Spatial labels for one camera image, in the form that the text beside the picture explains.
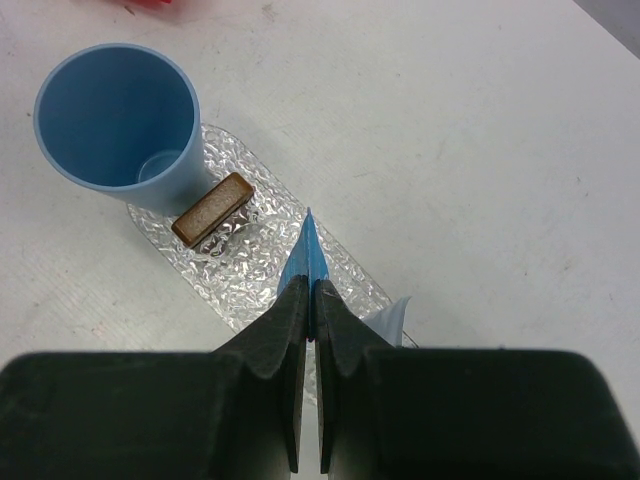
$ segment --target blue paper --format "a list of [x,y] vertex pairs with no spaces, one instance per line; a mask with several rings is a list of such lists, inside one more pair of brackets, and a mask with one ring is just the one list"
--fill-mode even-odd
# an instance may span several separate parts
[[311,215],[311,209],[307,210],[307,217],[302,224],[300,237],[291,250],[289,259],[282,270],[280,283],[278,283],[278,295],[282,293],[289,281],[296,275],[306,275],[309,278],[309,298],[312,298],[313,287],[318,280],[329,278],[327,261],[324,258],[316,224]]
[[363,318],[362,321],[367,327],[384,338],[387,343],[394,347],[401,347],[404,314],[410,299],[411,297],[402,297],[396,303],[372,313]]

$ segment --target blue plastic cup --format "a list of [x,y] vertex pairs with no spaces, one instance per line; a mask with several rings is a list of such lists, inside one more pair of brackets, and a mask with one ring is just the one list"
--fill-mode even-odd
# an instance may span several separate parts
[[78,185],[163,215],[182,214],[210,188],[196,92],[153,50],[76,53],[49,74],[33,117],[44,156]]

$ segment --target bubble-textured plastic sheet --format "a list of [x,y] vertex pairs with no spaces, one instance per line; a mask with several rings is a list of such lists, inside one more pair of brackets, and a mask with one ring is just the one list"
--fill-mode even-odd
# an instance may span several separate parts
[[[295,245],[306,208],[236,137],[203,125],[204,153],[213,182],[240,173],[255,188],[253,199],[196,247],[186,248],[171,231],[175,217],[129,205],[140,231],[182,277],[238,332],[275,301],[280,272]],[[391,301],[378,284],[318,222],[331,281],[360,318]],[[415,346],[406,336],[403,345]],[[307,356],[307,395],[315,399],[315,365]]]

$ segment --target white tabletop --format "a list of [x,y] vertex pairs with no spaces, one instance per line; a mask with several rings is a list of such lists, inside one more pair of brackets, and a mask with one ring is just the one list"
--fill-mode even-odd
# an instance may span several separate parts
[[[570,0],[0,0],[0,356],[210,350],[231,330],[36,145],[46,74],[155,48],[423,346],[591,358],[640,431],[640,61]],[[311,456],[315,456],[315,439]]]

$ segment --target brown rectangular block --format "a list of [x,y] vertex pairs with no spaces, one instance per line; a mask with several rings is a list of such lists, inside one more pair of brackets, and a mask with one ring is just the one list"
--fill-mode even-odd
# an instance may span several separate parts
[[195,247],[252,196],[253,187],[234,172],[173,222],[171,230],[187,247]]

